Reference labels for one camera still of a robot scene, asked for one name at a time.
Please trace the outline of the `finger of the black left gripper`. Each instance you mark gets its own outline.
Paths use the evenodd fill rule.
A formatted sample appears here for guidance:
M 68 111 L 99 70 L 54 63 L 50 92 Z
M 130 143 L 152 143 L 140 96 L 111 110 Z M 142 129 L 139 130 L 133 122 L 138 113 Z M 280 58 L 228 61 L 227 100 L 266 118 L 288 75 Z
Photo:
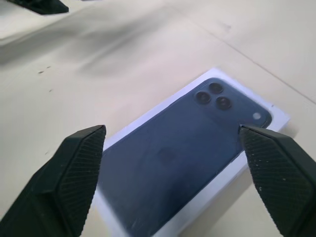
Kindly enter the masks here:
M 0 13 L 8 14 L 17 7 L 29 10 L 39 15 L 55 15 L 68 13 L 69 8 L 60 0 L 1 0 Z

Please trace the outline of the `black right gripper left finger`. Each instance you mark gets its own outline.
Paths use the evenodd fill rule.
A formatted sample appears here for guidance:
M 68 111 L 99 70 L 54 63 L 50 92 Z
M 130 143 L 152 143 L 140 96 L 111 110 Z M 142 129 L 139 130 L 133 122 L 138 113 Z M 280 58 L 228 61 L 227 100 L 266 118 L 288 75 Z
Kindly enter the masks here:
M 79 237 L 96 190 L 106 127 L 66 137 L 0 222 L 2 237 Z

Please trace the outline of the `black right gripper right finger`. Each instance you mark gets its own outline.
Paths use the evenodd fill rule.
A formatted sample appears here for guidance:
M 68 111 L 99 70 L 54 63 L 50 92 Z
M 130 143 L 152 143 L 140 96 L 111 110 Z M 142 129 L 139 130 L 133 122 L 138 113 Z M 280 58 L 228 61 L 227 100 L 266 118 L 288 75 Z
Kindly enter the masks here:
M 316 235 L 316 162 L 289 136 L 242 125 L 254 186 L 280 234 Z

